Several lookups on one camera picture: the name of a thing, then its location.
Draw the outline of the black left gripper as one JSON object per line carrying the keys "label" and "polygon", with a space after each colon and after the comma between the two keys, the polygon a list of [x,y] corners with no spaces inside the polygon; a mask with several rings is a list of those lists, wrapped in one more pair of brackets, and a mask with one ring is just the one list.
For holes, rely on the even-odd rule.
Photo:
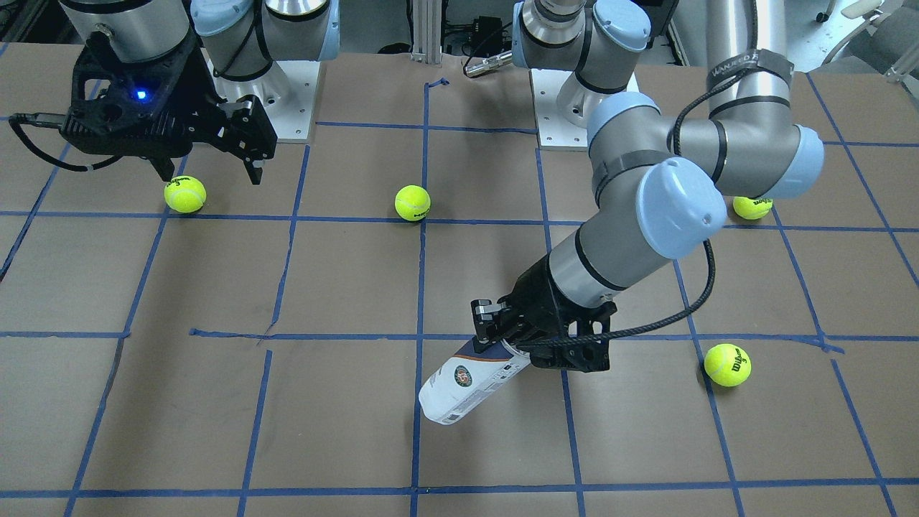
{"label": "black left gripper", "polygon": [[518,347],[519,343],[567,337],[572,322],[595,319],[594,309],[579,307],[561,293],[551,277],[547,255],[516,279],[503,302],[474,299],[470,311],[476,353],[485,353],[498,343]]}

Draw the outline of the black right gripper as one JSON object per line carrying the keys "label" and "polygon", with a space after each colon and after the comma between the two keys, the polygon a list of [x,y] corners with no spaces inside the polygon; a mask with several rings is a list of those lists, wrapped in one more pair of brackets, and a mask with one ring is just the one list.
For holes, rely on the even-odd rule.
{"label": "black right gripper", "polygon": [[259,97],[249,94],[234,102],[211,103],[174,93],[162,95],[154,107],[167,116],[163,141],[152,158],[163,181],[173,179],[173,158],[187,156],[194,143],[205,143],[243,160],[250,183],[261,184],[264,160],[275,157],[278,135]]}

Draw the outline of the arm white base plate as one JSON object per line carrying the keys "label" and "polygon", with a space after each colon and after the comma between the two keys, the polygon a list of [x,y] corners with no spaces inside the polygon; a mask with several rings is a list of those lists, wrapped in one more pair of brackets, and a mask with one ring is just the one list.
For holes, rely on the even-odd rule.
{"label": "arm white base plate", "polygon": [[322,63],[315,61],[276,61],[261,78],[244,82],[216,78],[214,84],[220,97],[229,101],[256,95],[279,143],[304,144],[311,138],[321,69]]}
{"label": "arm white base plate", "polygon": [[533,108],[542,150],[587,150],[587,120],[608,94],[587,90],[573,72],[531,69]]}

